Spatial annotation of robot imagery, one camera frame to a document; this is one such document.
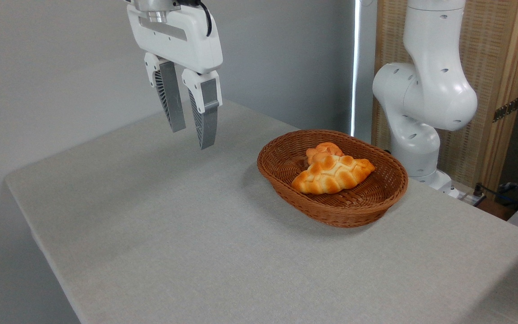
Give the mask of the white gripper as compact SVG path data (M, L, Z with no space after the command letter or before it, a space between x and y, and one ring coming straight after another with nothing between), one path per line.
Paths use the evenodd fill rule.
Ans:
M149 82L171 131L186 127L174 64L178 63L185 67L182 80L200 149L214 145L218 108L223 104L214 70L223 64L223 53L213 16L199 0L128 0L127 13L136 43L147 52Z

